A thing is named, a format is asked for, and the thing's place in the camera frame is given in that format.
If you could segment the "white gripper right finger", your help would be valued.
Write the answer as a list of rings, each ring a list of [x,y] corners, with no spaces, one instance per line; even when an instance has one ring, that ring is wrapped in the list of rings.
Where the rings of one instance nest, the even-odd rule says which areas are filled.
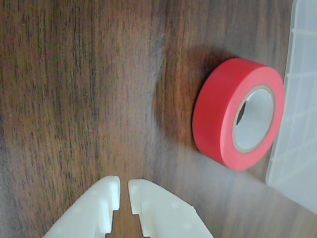
[[[146,179],[128,182],[133,215],[140,219],[145,238],[212,238],[196,209]]]

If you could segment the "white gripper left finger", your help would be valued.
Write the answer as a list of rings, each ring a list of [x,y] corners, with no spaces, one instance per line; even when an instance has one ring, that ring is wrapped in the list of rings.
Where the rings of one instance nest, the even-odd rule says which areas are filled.
[[[46,238],[104,238],[120,208],[119,176],[98,180],[71,205],[44,235]]]

